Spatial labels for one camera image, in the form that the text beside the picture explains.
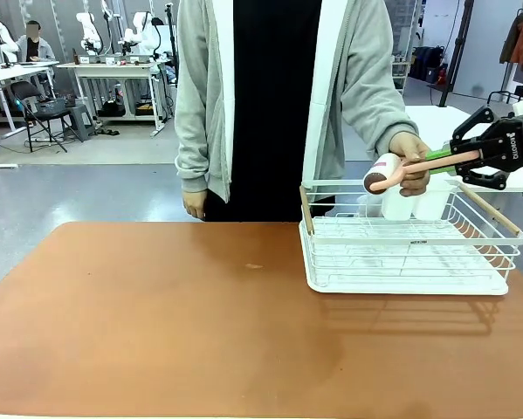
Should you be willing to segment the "person's right hand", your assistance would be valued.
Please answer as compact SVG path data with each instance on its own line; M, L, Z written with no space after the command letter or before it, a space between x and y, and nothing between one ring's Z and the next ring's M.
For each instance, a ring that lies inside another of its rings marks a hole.
M182 192L183 207L190 216L199 220L204 219L204 203L207 195L207 190L199 192Z

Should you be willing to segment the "person's left hand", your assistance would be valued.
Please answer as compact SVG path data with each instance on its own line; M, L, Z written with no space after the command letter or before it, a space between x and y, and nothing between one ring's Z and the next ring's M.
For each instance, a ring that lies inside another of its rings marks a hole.
M391 139L389 151L407 162L416 163L423 161L430 149L417 135L400 132ZM426 191L429 181L428 171L407 174L400 183L400 194L405 197L419 196Z

